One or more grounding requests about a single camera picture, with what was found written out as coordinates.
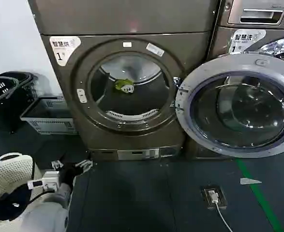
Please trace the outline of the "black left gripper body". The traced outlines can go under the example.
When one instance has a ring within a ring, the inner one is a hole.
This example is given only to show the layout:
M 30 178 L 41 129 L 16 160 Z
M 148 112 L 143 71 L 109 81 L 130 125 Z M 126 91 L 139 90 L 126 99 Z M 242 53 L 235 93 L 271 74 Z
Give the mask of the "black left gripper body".
M 74 188 L 74 178 L 83 173 L 83 168 L 73 163 L 66 163 L 60 169 L 60 182 L 67 184 L 70 189 Z

